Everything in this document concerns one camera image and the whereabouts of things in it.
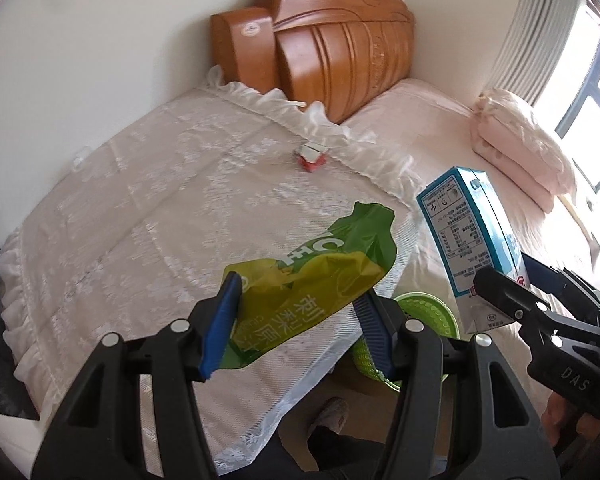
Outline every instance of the green snack bag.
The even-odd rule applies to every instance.
[[[325,320],[369,290],[391,269],[397,249],[394,212],[356,202],[321,235],[285,258],[232,264],[242,299],[221,368],[242,368]]]

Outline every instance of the bed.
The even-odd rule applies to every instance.
[[[213,294],[226,264],[283,254],[355,200],[396,212],[398,259],[379,292],[423,290],[455,309],[415,203],[453,165],[487,171],[524,251],[590,276],[566,209],[546,215],[471,150],[468,108],[407,78],[414,17],[401,0],[256,0],[211,28],[219,66],[206,84],[99,147],[2,249],[5,339],[42,424],[104,333],[156,332]],[[330,148],[311,174],[293,156],[305,140]],[[359,335],[348,307],[197,385],[218,471],[248,464]],[[543,409],[548,393],[526,375],[516,325],[493,337]],[[159,472],[148,378],[142,395],[145,454]]]

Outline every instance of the bed frame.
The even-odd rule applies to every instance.
[[[225,81],[321,101],[339,123],[405,78],[413,14],[402,0],[256,0],[211,17]]]

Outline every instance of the window blind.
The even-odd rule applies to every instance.
[[[503,88],[533,105],[553,73],[584,0],[519,0],[486,89]]]

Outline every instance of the blue gripper pad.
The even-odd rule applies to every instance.
[[[202,362],[200,374],[208,379],[215,372],[224,355],[231,330],[234,327],[235,317],[238,313],[240,296],[242,295],[242,279],[237,272],[229,272],[214,298],[203,301],[213,301],[216,304],[215,313],[208,323],[206,332],[203,333]]]
[[[391,310],[397,309],[397,312],[388,311],[387,307]],[[398,319],[402,319],[402,322],[406,319],[400,306],[394,300],[380,298],[371,289],[353,301],[353,309],[356,311],[374,366],[386,378],[392,378],[395,374],[392,349],[397,331],[395,320],[392,318],[397,316]]]

